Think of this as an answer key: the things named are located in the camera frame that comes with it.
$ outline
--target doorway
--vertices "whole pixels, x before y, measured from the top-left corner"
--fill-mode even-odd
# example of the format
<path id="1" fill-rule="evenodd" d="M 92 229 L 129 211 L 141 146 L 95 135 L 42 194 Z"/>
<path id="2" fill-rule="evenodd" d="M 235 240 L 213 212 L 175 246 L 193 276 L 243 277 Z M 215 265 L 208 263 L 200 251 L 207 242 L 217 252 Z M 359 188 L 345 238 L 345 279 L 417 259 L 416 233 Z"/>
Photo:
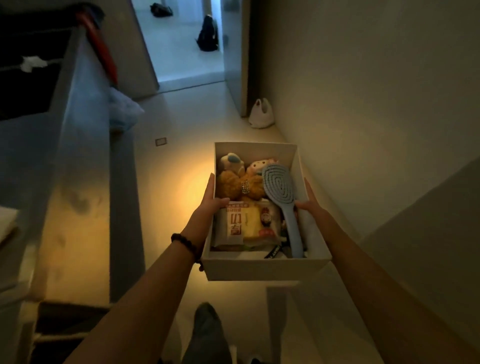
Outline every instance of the doorway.
<path id="1" fill-rule="evenodd" d="M 220 0 L 156 0 L 171 9 L 172 15 L 165 17 L 151 13 L 153 2 L 132 0 L 159 92 L 224 81 Z M 196 42 L 207 14 L 220 34 L 218 49 L 210 52 L 200 50 Z"/>

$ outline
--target open door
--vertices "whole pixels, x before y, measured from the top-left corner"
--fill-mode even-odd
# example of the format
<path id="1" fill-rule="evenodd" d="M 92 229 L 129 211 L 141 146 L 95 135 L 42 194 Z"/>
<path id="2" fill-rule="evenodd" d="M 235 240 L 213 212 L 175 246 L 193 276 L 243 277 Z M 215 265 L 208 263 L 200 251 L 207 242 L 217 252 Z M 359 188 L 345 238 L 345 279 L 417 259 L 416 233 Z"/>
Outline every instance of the open door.
<path id="1" fill-rule="evenodd" d="M 248 116 L 250 1 L 221 0 L 225 81 L 240 116 Z"/>

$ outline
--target bag on floor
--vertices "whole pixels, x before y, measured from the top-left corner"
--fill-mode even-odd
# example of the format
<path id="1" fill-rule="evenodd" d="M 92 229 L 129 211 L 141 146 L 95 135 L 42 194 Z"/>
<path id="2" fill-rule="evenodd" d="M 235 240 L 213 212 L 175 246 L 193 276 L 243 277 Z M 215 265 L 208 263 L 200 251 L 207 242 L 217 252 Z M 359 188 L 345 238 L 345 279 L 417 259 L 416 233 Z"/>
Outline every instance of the bag on floor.
<path id="1" fill-rule="evenodd" d="M 204 52 L 212 52 L 218 49 L 218 36 L 213 18 L 210 15 L 206 15 L 202 30 L 196 39 L 198 47 Z"/>
<path id="2" fill-rule="evenodd" d="M 159 4 L 157 2 L 154 2 L 152 5 L 150 5 L 150 12 L 155 18 L 164 18 L 166 16 L 173 15 L 171 7 Z"/>
<path id="3" fill-rule="evenodd" d="M 111 133 L 129 130 L 145 112 L 135 101 L 113 87 L 110 88 L 109 111 Z"/>
<path id="4" fill-rule="evenodd" d="M 266 98 L 255 101 L 248 122 L 255 129 L 268 128 L 275 123 L 272 107 Z"/>

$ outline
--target white plastic bag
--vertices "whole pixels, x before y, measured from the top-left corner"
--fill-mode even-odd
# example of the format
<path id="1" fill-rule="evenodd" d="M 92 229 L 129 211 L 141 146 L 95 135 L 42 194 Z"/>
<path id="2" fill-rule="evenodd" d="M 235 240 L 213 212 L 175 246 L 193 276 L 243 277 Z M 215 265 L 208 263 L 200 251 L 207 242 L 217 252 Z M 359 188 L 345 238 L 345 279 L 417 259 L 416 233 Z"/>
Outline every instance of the white plastic bag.
<path id="1" fill-rule="evenodd" d="M 109 108 L 111 133 L 129 130 L 145 112 L 135 101 L 113 87 L 110 88 Z"/>
<path id="2" fill-rule="evenodd" d="M 275 123 L 272 107 L 266 98 L 255 101 L 248 122 L 256 129 L 267 128 Z"/>

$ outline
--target dark bead bracelet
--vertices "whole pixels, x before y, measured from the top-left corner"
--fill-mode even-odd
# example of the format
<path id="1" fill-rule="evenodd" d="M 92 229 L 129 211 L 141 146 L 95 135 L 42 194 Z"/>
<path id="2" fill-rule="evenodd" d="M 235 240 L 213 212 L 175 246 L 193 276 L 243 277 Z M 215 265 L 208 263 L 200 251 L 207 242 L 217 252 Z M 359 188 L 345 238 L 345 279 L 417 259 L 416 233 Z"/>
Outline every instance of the dark bead bracelet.
<path id="1" fill-rule="evenodd" d="M 193 245 L 190 240 L 188 240 L 187 238 L 185 238 L 181 234 L 173 234 L 172 235 L 172 243 L 173 242 L 180 242 L 183 245 L 185 245 L 187 247 L 187 249 L 192 252 L 193 257 L 195 258 L 195 263 L 198 263 L 200 265 L 202 264 L 200 262 L 200 257 L 202 255 L 202 252 L 198 252 L 197 247 L 195 245 Z"/>

